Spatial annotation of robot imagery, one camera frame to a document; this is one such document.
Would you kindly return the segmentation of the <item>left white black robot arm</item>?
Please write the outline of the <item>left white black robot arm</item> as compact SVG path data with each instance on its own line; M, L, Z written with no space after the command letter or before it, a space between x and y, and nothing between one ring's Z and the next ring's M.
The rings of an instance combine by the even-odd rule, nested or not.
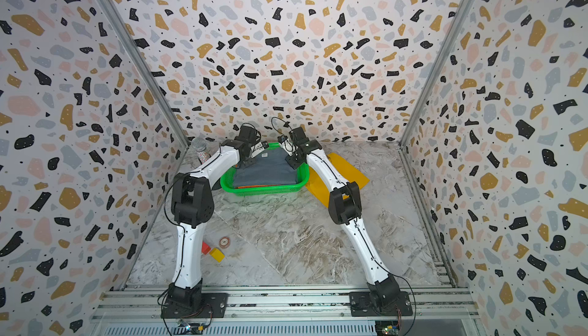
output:
M212 188L231 168L254 158L266 144L253 126L243 125L234 139L195 170L179 174L171 189L171 214L179 235L173 281L168 286L168 304L191 314L203 306L202 244L207 222L214 213Z

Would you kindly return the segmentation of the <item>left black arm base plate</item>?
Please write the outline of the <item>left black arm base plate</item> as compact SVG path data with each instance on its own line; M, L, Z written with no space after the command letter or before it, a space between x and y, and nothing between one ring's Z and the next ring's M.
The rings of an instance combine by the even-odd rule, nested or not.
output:
M161 317L163 319L222 319L227 304L227 293L195 293L191 296L172 296L165 300Z

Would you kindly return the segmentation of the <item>grey t-shirt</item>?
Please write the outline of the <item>grey t-shirt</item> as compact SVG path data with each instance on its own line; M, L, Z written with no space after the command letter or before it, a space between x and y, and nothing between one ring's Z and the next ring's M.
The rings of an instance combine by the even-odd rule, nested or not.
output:
M286 162L288 154L281 148L257 155L247 168L236 168L232 188L245 184L298 184L297 170Z

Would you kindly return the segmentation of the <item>orange t-shirt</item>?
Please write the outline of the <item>orange t-shirt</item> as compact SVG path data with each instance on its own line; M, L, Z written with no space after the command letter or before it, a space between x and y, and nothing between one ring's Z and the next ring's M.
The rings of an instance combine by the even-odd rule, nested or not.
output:
M277 187L289 187L292 184L245 184L245 185L235 185L234 189L268 189L268 188L277 188Z

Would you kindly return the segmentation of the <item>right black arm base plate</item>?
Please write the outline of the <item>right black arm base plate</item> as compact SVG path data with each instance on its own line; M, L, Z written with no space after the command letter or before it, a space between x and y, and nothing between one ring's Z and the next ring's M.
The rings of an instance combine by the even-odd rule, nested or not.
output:
M395 299L384 299L371 292L351 292L349 302L352 317L413 315L412 302L407 292L400 292Z

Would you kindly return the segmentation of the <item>yellow t-shirt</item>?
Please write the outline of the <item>yellow t-shirt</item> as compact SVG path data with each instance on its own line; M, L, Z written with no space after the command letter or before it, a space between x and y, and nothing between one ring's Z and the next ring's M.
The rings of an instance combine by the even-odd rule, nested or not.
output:
M322 179L323 177L328 178L335 184L339 182L343 184L355 182L360 190L370 182L365 175L344 160L343 157L335 153L326 155L323 150L315 150L313 153L317 154L321 160L311 158L311 164L309 165L310 177L306 183L306 188L325 207L329 206L329 195L332 191L332 184L326 184Z

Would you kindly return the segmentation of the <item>green plastic basket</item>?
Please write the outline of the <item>green plastic basket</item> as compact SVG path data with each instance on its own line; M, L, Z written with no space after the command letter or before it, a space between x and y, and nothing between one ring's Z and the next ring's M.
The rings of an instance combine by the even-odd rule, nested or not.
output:
M304 163L292 169L287 157L277 142L271 142L268 149L254 158L251 166L230 168L220 178L220 186L239 197L300 191L309 181L309 166Z

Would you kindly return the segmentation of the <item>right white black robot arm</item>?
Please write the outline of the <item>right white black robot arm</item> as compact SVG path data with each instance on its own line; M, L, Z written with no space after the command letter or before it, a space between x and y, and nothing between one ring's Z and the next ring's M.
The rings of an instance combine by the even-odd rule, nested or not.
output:
M309 139L302 128L290 130L278 138L292 168L306 163L329 190L328 211L332 221L346 232L364 270L373 310L385 314L396 309L401 288L384 265L369 237L362 218L360 187L346 179L331 163L322 146Z

